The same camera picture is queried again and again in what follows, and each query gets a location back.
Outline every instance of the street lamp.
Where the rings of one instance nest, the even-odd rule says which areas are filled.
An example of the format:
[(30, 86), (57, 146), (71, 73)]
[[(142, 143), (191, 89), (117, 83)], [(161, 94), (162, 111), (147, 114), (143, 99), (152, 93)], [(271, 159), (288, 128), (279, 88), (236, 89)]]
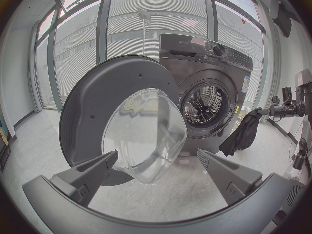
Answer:
[(145, 41), (145, 23), (148, 25), (152, 26), (151, 23), (151, 14), (148, 13), (147, 11), (137, 7), (138, 10), (138, 17), (141, 21), (143, 21), (143, 50), (142, 50), (142, 55), (144, 55), (144, 41)]

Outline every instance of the washing machine door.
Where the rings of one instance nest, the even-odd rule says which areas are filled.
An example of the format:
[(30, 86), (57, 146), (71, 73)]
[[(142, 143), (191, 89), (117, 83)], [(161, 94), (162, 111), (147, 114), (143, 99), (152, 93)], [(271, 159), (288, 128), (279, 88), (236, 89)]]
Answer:
[(231, 133), (234, 115), (238, 115), (235, 83), (224, 72), (208, 69), (189, 76), (178, 90), (179, 108), (188, 129), (180, 156), (194, 156), (198, 148), (217, 153)]
[[(174, 78), (167, 69), (151, 58), (137, 55), (116, 57), (97, 65), (85, 74), (68, 95), (60, 116), (60, 146), (68, 164), (71, 167), (76, 166), (102, 155), (103, 133), (106, 125), (111, 121), (111, 116), (116, 114), (116, 109), (138, 91), (150, 88), (163, 92), (171, 102), (174, 102), (172, 104), (176, 108), (178, 91)], [(149, 113), (159, 113), (153, 108), (146, 109), (145, 104), (140, 104), (141, 101), (145, 102), (146, 99), (134, 99), (130, 105), (121, 107), (119, 112), (125, 115), (132, 112), (133, 119), (136, 116), (136, 111), (133, 112), (135, 106), (136, 109), (142, 107), (146, 117)], [(166, 117), (161, 118), (162, 115), (156, 116), (157, 119), (166, 119)], [(118, 129), (121, 128), (122, 126), (114, 128), (113, 133), (120, 134)], [(104, 183), (116, 185), (131, 179), (133, 177), (121, 171), (112, 170)]]

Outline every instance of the white wall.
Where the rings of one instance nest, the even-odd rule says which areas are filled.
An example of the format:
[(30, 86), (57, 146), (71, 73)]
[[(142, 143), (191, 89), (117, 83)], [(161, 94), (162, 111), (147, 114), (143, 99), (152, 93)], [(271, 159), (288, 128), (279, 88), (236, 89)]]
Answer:
[(34, 110), (27, 78), (30, 32), (31, 29), (10, 32), (2, 48), (1, 107), (5, 107), (10, 125)]
[[(296, 21), (291, 21), (291, 33), (288, 38), (280, 34), (281, 44), (281, 77), (278, 96), (282, 101), (283, 87), (291, 87), (292, 97), (296, 99), (295, 75), (304, 69), (312, 71), (312, 44), (303, 27)], [(303, 118), (284, 118), (278, 124), (288, 133), (295, 135)]]

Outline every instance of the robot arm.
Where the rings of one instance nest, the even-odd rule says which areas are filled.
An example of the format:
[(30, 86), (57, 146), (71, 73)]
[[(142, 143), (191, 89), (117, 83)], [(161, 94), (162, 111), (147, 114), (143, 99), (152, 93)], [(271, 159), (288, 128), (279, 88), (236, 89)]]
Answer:
[(302, 91), (299, 92), (296, 100), (292, 99), (291, 87), (282, 88), (283, 104), (279, 105), (279, 97), (272, 97), (272, 104), (269, 108), (258, 110), (258, 114), (274, 116), (275, 118), (303, 117), (305, 115), (305, 103), (302, 100)]

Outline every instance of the transparent glass bowl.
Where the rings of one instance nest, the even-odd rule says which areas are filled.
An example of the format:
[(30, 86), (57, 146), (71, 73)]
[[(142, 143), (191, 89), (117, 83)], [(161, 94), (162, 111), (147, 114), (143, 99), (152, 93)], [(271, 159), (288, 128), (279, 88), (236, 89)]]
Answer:
[(102, 153), (117, 150), (113, 169), (144, 184), (166, 173), (180, 153), (187, 129), (177, 106), (158, 89), (128, 97), (109, 119), (102, 137)]

